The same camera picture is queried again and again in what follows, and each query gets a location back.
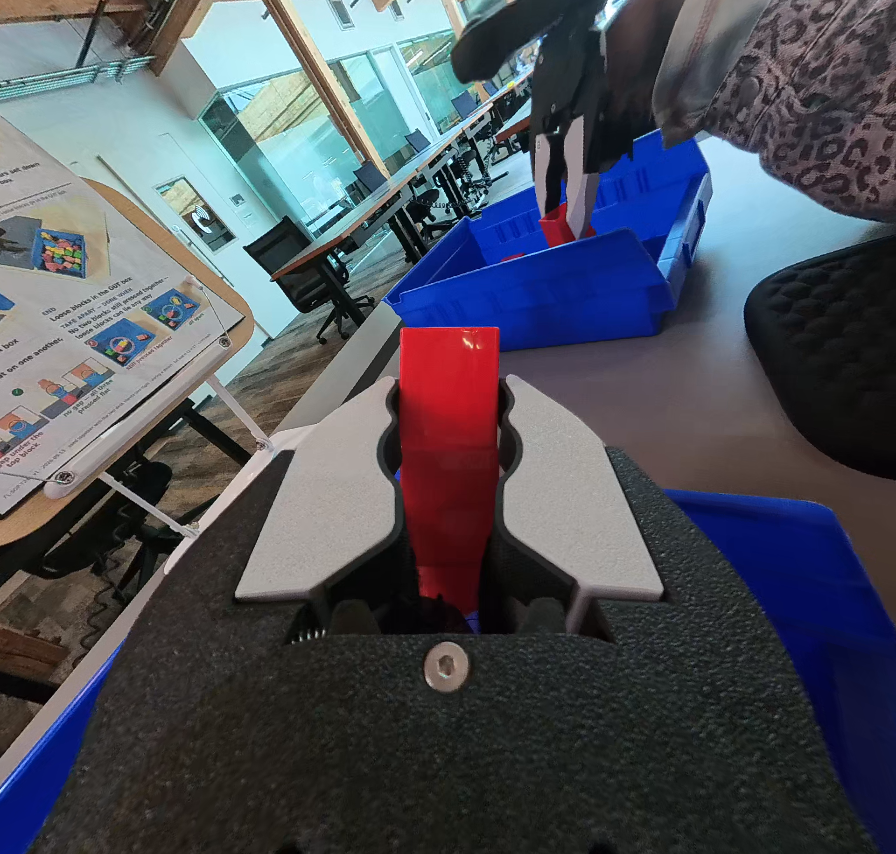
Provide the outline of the blue plastic bin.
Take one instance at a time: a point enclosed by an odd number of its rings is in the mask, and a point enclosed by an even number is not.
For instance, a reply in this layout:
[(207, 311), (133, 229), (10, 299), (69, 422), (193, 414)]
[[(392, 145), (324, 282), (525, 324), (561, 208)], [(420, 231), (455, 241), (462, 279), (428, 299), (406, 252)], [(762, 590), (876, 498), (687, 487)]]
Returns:
[(535, 189), (441, 237), (385, 296), (409, 327), (492, 326), (503, 351), (647, 337), (675, 310), (712, 195), (695, 139), (638, 139), (602, 176), (595, 236), (550, 246)]
[(599, 637), (296, 635), (261, 492), (151, 597), (2, 852), (894, 852), (894, 628), (829, 510), (626, 477), (671, 596)]

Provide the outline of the red toy block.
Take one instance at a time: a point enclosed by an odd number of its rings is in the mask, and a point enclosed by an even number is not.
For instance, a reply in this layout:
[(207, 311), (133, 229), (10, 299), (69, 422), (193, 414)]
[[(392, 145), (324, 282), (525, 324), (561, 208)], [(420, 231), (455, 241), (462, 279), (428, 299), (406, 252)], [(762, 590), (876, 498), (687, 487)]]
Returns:
[(568, 202), (564, 201), (546, 216), (539, 219), (541, 231), (549, 247), (566, 245), (596, 236), (595, 230), (590, 225), (583, 233), (582, 238), (577, 238), (574, 235), (566, 219), (567, 206)]

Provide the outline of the wooden top office desk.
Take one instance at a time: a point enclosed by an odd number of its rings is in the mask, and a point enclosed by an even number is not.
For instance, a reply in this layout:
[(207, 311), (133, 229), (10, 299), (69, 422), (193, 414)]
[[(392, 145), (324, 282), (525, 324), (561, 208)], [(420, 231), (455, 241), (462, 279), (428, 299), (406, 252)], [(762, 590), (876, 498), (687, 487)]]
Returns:
[(511, 153), (514, 149), (527, 153), (530, 147), (531, 114), (532, 98), (528, 98), (496, 133), (496, 146), (506, 146)]
[(362, 248), (382, 228), (389, 228), (400, 243), (406, 261), (415, 265), (454, 226), (450, 220), (435, 220), (433, 210), (437, 199), (437, 196), (414, 197), (409, 191), (390, 197), (384, 206), (374, 210), (372, 217), (358, 216), (344, 230), (332, 230), (328, 237), (311, 242), (297, 259), (273, 278), (297, 269), (318, 255), (340, 255), (345, 262), (348, 255)]

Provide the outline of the instruction poster board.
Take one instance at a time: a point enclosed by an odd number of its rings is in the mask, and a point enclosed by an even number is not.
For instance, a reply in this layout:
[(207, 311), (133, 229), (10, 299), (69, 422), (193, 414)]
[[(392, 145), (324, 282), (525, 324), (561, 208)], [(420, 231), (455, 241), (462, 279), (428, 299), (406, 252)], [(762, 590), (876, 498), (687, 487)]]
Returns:
[(117, 190), (1, 124), (2, 546), (48, 524), (252, 337), (251, 308)]

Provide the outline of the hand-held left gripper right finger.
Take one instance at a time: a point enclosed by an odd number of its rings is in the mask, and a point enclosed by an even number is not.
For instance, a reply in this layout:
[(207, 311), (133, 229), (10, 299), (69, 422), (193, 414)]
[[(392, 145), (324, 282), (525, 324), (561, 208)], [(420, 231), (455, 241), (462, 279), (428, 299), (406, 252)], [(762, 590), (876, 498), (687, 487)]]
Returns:
[(663, 581), (600, 437), (517, 376), (499, 382), (484, 635), (611, 636), (602, 602), (660, 602)]

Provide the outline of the black office chair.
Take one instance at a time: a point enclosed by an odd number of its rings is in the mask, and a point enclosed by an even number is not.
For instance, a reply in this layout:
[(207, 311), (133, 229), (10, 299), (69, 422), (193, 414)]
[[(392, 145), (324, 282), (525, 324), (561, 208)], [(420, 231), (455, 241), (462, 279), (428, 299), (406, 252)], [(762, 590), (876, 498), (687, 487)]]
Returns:
[(330, 313), (316, 333), (319, 344), (327, 343), (324, 332), (333, 325), (342, 340), (350, 337), (343, 324), (360, 326), (366, 319), (364, 309), (373, 309), (375, 298), (364, 295), (352, 297), (347, 285), (350, 267), (340, 255), (318, 255), (297, 269), (274, 279), (277, 272), (291, 264), (311, 243), (297, 224), (284, 217), (259, 239), (245, 246), (253, 261), (269, 274), (271, 280), (286, 296), (289, 303), (302, 315), (330, 307)]

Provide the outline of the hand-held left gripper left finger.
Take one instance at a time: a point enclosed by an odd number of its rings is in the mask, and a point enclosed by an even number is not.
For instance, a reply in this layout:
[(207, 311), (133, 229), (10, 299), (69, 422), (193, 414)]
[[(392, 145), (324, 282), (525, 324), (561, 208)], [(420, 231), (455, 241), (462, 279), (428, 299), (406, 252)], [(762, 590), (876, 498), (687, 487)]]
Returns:
[(386, 377), (296, 446), (235, 602), (297, 604), (304, 636), (330, 635), (345, 603), (363, 603), (374, 619), (416, 603), (400, 463), (399, 381)]

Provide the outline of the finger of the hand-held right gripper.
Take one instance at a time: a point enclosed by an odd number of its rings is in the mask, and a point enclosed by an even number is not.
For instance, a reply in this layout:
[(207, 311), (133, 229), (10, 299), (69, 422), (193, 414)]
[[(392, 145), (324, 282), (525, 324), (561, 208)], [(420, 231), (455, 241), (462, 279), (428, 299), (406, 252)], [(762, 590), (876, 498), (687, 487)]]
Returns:
[(546, 219), (558, 208), (565, 174), (563, 136), (538, 133), (533, 139), (533, 184), (541, 219)]
[(599, 173), (588, 170), (588, 136), (585, 117), (579, 116), (570, 123), (564, 139), (566, 224), (573, 240), (588, 236), (599, 188)]

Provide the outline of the red block tower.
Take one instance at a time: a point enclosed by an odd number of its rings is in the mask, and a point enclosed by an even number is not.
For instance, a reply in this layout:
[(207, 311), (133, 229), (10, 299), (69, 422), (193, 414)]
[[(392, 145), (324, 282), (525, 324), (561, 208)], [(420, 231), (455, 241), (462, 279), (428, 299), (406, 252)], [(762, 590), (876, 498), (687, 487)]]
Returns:
[(494, 524), (499, 329), (406, 327), (399, 340), (399, 483), (420, 591), (478, 609)]

